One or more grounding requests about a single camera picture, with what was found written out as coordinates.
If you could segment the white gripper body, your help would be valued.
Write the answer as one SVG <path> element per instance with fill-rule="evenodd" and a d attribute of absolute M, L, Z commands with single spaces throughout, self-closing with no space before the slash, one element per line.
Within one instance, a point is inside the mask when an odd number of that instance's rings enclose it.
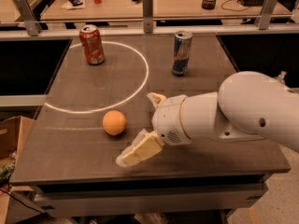
<path fill-rule="evenodd" d="M 166 98 L 157 106 L 152 117 L 154 131 L 168 145 L 189 145 L 192 142 L 180 120 L 180 109 L 186 98 L 186 95 Z"/>

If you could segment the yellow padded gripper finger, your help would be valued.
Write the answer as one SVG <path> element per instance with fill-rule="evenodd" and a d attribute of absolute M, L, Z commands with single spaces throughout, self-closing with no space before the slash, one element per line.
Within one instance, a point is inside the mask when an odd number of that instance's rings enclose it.
<path fill-rule="evenodd" d="M 147 97 L 149 98 L 155 109 L 157 109 L 158 106 L 166 100 L 166 97 L 164 95 L 156 92 L 149 92 L 147 94 Z"/>
<path fill-rule="evenodd" d="M 116 159 L 120 167 L 130 167 L 150 159 L 163 150 L 164 141 L 153 131 L 143 129 Z"/>

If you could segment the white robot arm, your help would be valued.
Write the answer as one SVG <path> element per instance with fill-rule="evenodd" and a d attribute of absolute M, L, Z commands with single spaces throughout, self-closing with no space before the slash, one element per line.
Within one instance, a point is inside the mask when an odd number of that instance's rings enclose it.
<path fill-rule="evenodd" d="M 199 137 L 219 142 L 270 139 L 299 151 L 299 93 L 284 76 L 258 72 L 227 77 L 217 91 L 195 96 L 165 97 L 150 92 L 155 112 L 152 132 L 139 132 L 116 159 L 121 167 L 157 155 L 164 145 L 188 145 Z"/>

